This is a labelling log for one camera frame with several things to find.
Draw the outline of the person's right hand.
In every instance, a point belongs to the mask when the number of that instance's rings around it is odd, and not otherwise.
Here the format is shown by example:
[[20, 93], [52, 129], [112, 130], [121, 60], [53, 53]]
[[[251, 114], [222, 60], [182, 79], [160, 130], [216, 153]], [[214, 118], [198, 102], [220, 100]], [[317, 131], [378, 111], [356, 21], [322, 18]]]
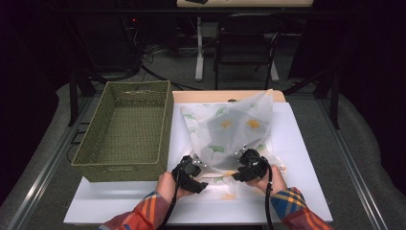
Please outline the person's right hand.
[[248, 181], [247, 185], [256, 187], [264, 193], [266, 193], [267, 186], [270, 185], [271, 196], [274, 196], [279, 191], [285, 190], [287, 188], [282, 173], [277, 166], [272, 166], [270, 169], [268, 169], [266, 175], [263, 178], [256, 178], [254, 180]]

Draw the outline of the wooden desk with white legs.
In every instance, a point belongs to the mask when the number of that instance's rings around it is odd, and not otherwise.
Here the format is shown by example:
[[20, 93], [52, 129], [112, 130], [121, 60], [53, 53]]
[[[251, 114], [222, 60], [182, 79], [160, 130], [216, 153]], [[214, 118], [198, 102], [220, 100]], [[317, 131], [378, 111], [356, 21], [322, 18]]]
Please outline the wooden desk with white legs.
[[[192, 9], [192, 8], [309, 8], [313, 5], [314, 0], [209, 0], [206, 4], [196, 4], [187, 2], [185, 0], [176, 0], [178, 8]], [[215, 37], [214, 22], [203, 22], [202, 17], [198, 16], [197, 23], [197, 59], [195, 80], [203, 80], [203, 67], [204, 67], [204, 51], [203, 51], [203, 38]]]

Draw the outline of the white leaf-print laundry bag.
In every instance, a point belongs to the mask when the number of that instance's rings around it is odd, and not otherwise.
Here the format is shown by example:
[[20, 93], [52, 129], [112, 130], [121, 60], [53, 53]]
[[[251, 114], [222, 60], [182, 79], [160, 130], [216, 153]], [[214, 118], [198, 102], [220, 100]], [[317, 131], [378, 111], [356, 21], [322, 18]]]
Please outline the white leaf-print laundry bag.
[[[274, 102], [273, 92], [271, 90], [262, 91], [236, 102], [262, 99]], [[216, 153], [214, 159], [211, 159], [211, 153], [205, 149], [209, 141], [207, 122], [214, 116], [214, 110], [218, 104], [228, 103], [234, 102], [186, 103], [180, 107], [181, 116], [184, 119], [190, 136], [190, 154], [196, 154], [207, 165], [206, 168], [202, 168], [202, 172], [196, 179], [200, 182], [208, 183], [206, 194], [210, 198], [238, 199], [242, 197], [240, 186], [243, 182], [236, 181], [232, 177], [232, 174], [236, 173], [237, 168], [240, 167], [239, 162], [235, 159], [235, 155], [223, 156], [220, 153]], [[257, 150], [259, 155], [264, 156], [269, 164], [277, 166], [282, 174], [286, 174], [284, 162], [273, 154], [271, 128], [267, 138], [258, 143], [257, 146], [254, 146], [254, 143], [252, 143], [243, 148]]]

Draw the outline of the white board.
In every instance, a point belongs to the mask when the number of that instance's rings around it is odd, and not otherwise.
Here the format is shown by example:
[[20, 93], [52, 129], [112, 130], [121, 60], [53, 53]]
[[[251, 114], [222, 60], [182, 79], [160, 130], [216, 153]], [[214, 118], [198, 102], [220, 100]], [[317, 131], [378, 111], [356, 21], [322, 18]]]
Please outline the white board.
[[[332, 222], [333, 217], [289, 103], [273, 104], [271, 134], [266, 147], [273, 158], [281, 159], [287, 185], [302, 192], [313, 213]], [[133, 210], [155, 185], [154, 181], [92, 183], [83, 178], [64, 221], [77, 225], [102, 224]], [[263, 192], [233, 179], [222, 179], [198, 195], [188, 195], [177, 201], [168, 225], [261, 225], [265, 222]]]

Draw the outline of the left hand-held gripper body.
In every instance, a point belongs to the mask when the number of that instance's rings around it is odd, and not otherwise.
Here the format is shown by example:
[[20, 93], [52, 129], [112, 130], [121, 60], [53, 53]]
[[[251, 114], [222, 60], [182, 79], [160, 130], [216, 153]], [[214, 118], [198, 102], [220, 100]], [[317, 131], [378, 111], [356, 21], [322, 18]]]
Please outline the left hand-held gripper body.
[[201, 169], [206, 167], [207, 165], [196, 154], [183, 156], [180, 163], [171, 172], [176, 187], [184, 188], [187, 181], [194, 180], [201, 173]]

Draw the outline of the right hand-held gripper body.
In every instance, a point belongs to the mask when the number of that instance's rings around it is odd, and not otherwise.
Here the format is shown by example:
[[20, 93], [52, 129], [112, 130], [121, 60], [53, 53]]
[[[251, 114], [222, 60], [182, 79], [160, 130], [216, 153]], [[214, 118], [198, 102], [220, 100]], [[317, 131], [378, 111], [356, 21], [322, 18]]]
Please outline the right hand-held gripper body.
[[237, 173], [250, 173], [253, 179], [263, 178], [269, 168], [269, 163], [264, 156], [260, 156], [255, 149], [243, 148], [235, 153], [235, 159], [239, 162], [240, 167]]

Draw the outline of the aluminium rail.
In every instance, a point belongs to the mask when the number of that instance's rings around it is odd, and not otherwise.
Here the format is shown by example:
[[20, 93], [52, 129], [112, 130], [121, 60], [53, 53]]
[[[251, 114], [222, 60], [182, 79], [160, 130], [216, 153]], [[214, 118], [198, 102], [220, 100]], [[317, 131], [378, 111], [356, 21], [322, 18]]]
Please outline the aluminium rail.
[[79, 102], [79, 115], [70, 126], [69, 102], [60, 100], [56, 115], [34, 152], [26, 169], [0, 208], [4, 218], [0, 230], [24, 230], [40, 202], [66, 151], [72, 146], [82, 119], [91, 107], [93, 98]]
[[388, 226], [383, 219], [374, 198], [368, 188], [361, 172], [359, 171], [350, 149], [342, 135], [341, 131], [333, 124], [329, 118], [329, 108], [324, 100], [317, 100], [317, 104], [322, 111], [324, 119], [327, 121], [327, 126], [332, 133], [335, 142], [338, 145], [344, 167], [349, 175], [350, 181], [354, 190], [363, 206], [365, 213], [372, 225], [373, 230], [388, 230]]

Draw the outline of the green woven basket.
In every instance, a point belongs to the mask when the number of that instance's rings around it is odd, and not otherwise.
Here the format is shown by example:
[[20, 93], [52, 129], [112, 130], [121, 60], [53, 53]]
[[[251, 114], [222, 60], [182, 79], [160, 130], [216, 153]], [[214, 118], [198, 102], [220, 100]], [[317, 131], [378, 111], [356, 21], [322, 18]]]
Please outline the green woven basket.
[[90, 182], [156, 179], [168, 166], [173, 105], [167, 80], [109, 82], [72, 167]]

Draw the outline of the black device with red light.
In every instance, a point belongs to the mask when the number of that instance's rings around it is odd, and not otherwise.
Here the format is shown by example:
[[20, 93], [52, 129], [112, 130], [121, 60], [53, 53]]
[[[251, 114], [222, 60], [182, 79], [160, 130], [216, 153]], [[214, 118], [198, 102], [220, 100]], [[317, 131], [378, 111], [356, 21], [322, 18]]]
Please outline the black device with red light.
[[137, 31], [139, 29], [139, 21], [136, 17], [127, 16], [125, 18], [126, 28], [130, 31]]

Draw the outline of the person's left hand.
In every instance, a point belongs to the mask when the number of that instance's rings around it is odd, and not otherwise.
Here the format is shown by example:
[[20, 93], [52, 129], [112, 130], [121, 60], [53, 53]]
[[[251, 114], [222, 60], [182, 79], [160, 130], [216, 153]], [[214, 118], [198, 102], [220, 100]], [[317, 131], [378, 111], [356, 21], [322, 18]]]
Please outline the person's left hand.
[[171, 203], [174, 197], [179, 199], [192, 194], [182, 188], [177, 189], [176, 182], [170, 172], [164, 172], [159, 176], [155, 191], [168, 203]]

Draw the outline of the black cloth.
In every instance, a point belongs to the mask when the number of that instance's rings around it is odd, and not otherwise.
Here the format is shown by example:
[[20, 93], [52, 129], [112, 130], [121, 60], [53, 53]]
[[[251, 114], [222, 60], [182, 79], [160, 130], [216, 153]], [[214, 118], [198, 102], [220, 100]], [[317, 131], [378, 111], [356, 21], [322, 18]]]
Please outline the black cloth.
[[207, 122], [209, 141], [205, 149], [214, 159], [216, 153], [233, 156], [244, 146], [257, 146], [270, 133], [273, 112], [271, 100], [220, 103]]

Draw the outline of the black metal stand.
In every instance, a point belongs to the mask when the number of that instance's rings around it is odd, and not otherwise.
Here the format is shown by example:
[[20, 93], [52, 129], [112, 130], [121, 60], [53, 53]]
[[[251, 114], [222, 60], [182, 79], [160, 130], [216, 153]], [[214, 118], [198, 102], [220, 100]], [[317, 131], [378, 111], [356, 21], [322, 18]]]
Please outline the black metal stand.
[[91, 82], [91, 73], [86, 69], [74, 70], [69, 80], [70, 91], [70, 111], [71, 118], [69, 127], [71, 127], [79, 116], [79, 101], [78, 101], [78, 89], [85, 97], [93, 97], [96, 93], [96, 89]]
[[282, 91], [284, 96], [291, 95], [303, 87], [309, 85], [311, 82], [317, 81], [313, 96], [315, 99], [324, 99], [327, 93], [330, 93], [329, 103], [329, 119], [336, 129], [339, 129], [338, 125], [338, 102], [339, 102], [339, 86], [340, 78], [336, 71], [322, 70], [319, 73], [311, 76], [310, 78], [299, 81], [298, 83], [290, 86]]

